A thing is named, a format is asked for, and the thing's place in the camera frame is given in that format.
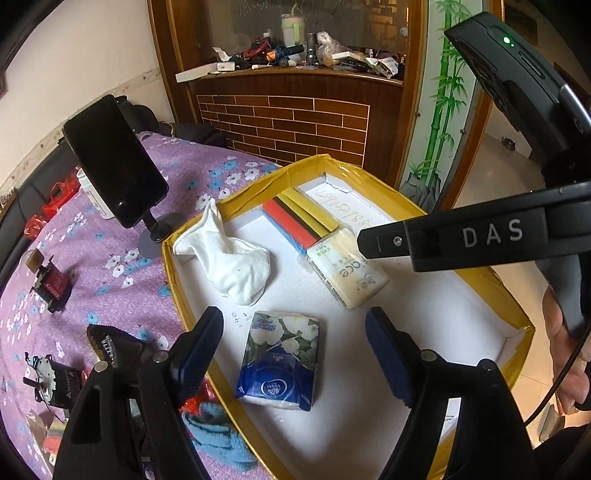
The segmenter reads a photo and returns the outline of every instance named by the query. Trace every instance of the tiled floor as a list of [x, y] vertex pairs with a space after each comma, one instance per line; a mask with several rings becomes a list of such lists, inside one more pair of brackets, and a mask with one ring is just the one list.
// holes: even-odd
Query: tiled floor
[[[543, 188], [544, 180], [534, 162], [516, 152], [510, 152], [501, 142], [485, 135], [456, 206], [471, 205]], [[495, 270], [536, 328], [527, 360], [513, 388], [519, 410], [523, 417], [527, 418], [546, 395], [553, 379], [552, 360], [541, 307], [547, 283], [533, 262], [499, 265]], [[534, 445], [540, 443], [538, 438], [547, 410], [548, 407], [528, 427]], [[591, 413], [581, 412], [567, 416], [566, 424], [575, 426], [590, 421]]]

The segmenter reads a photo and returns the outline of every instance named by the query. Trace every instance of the tissue pack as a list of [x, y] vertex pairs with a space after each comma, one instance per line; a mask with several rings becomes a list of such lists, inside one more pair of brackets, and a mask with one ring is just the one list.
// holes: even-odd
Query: tissue pack
[[236, 397], [250, 403], [309, 411], [320, 322], [293, 313], [255, 312]]

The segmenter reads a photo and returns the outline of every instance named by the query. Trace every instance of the finger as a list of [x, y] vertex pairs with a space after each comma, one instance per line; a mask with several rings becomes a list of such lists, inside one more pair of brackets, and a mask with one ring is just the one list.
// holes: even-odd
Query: finger
[[564, 377], [563, 382], [558, 389], [558, 397], [564, 406], [567, 406], [571, 401], [577, 403], [584, 403], [589, 395], [589, 377], [587, 375], [574, 375], [569, 373]]
[[[550, 355], [554, 361], [554, 376], [557, 377], [570, 355], [577, 346], [577, 340], [572, 338], [567, 332], [566, 328], [561, 327], [558, 332], [550, 339]], [[582, 375], [587, 367], [587, 362], [581, 358], [577, 358], [570, 372], [576, 375]]]
[[558, 301], [550, 287], [546, 289], [542, 298], [542, 313], [544, 314], [546, 335], [551, 339], [562, 327], [562, 310], [560, 310]]

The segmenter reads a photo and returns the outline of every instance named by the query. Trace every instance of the brick pattern panel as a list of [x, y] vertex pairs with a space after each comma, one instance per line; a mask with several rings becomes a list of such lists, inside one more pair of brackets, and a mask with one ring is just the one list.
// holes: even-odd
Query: brick pattern panel
[[305, 97], [199, 95], [230, 148], [287, 165], [320, 153], [363, 167], [369, 106]]

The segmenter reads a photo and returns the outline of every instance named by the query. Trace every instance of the purple bedsheet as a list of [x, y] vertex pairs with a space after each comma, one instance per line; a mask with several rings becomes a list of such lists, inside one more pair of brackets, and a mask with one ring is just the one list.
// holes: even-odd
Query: purple bedsheet
[[[237, 151], [187, 142], [158, 134], [140, 134], [150, 157], [170, 185], [152, 211], [155, 216], [178, 211], [186, 218], [202, 210], [210, 197], [223, 199], [278, 168], [269, 161]], [[51, 421], [33, 389], [22, 383], [34, 378], [24, 353], [52, 354], [77, 368], [91, 367], [96, 357], [86, 340], [89, 323], [114, 325], [167, 349], [183, 331], [161, 260], [138, 255], [135, 248], [143, 223], [126, 230], [117, 220], [104, 220], [82, 192], [69, 201], [40, 233], [39, 248], [74, 279], [63, 312], [51, 314], [34, 293], [33, 274], [17, 268], [0, 299], [0, 408], [8, 434], [39, 478], [50, 478], [35, 452], [25, 416], [30, 410]], [[261, 467], [241, 474], [202, 455], [213, 479], [267, 479]]]

